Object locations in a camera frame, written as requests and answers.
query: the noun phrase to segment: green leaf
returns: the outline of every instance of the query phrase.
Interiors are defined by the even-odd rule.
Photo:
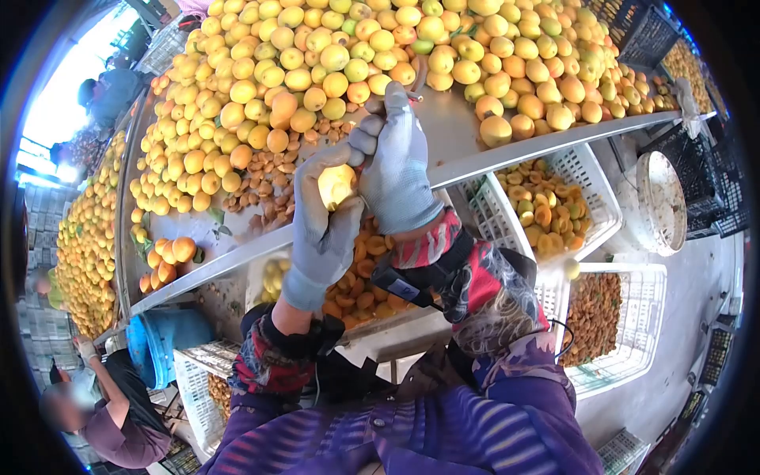
[[[219,224],[224,224],[224,211],[218,207],[209,207],[206,212]]]
[[[201,248],[196,248],[195,255],[192,258],[192,261],[196,264],[200,264],[203,262],[203,260],[206,258],[206,253]]]

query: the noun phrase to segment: person's hand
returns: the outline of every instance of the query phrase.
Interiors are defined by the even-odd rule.
[[[359,193],[378,220],[378,232],[398,234],[425,226],[443,203],[430,191],[427,139],[404,86],[389,83],[383,104],[386,118],[365,117],[348,141],[361,153],[374,154],[362,171]]]
[[[338,282],[353,260],[353,240],[359,235],[364,203],[358,196],[348,198],[330,215],[317,186],[325,168],[348,161],[350,148],[345,143],[330,147],[296,170],[293,255],[281,296],[299,310],[321,308],[325,291]]]
[[[89,337],[85,337],[84,335],[74,337],[74,345],[77,347],[77,351],[85,363],[88,363],[90,358],[97,358],[99,356],[93,341]]]

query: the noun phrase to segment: purple striped clothing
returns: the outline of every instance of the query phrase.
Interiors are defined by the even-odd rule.
[[[275,397],[234,394],[222,442],[199,473],[357,473],[378,459],[389,475],[603,473],[573,417],[552,336],[528,335],[509,356],[476,360],[487,398],[461,386],[282,414]]]
[[[426,243],[452,236],[446,249],[417,263],[423,268],[448,251],[460,229],[447,211],[441,229],[394,252],[424,257]],[[264,320],[251,327],[237,356],[228,380],[232,414],[199,473],[353,475],[378,461],[388,475],[603,473],[575,421],[575,390],[554,362],[556,336],[546,331],[527,281],[498,250],[476,241],[450,282],[436,290],[455,324],[454,340],[473,358],[478,391],[441,386],[410,400],[288,413],[288,394],[300,388],[284,382],[303,381],[313,365],[285,357],[273,341],[292,335],[268,335],[276,330]]]

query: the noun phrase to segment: white bucket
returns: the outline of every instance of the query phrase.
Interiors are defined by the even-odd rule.
[[[686,201],[667,157],[656,151],[641,155],[615,185],[615,196],[622,211],[622,227],[605,242],[606,251],[668,256],[683,247]]]

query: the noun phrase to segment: black plastic crate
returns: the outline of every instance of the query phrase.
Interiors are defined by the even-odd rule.
[[[743,166],[744,149],[736,133],[727,125],[726,137],[712,149],[717,179],[723,189],[726,213],[716,218],[713,227],[720,237],[728,237],[749,228],[749,209],[744,201],[746,188]]]
[[[686,240],[700,239],[718,234],[712,223],[711,217],[686,217]]]
[[[652,151],[665,155],[676,170],[689,218],[725,211],[723,182],[716,177],[714,155],[704,135],[692,140],[683,124],[679,124],[644,147],[641,153]]]
[[[679,26],[648,0],[604,0],[587,5],[607,23],[618,60],[654,69],[680,38]]]
[[[201,468],[192,447],[178,439],[172,441],[166,457],[159,463],[173,475],[193,475]]]
[[[679,420],[691,421],[698,416],[705,406],[707,401],[707,395],[702,391],[695,391],[689,395],[689,399],[686,400],[686,404],[683,405],[681,414],[678,416]]]
[[[731,333],[719,328],[713,329],[710,335],[708,354],[705,359],[705,365],[702,366],[699,382],[707,385],[717,385],[726,363],[732,339],[733,335]]]

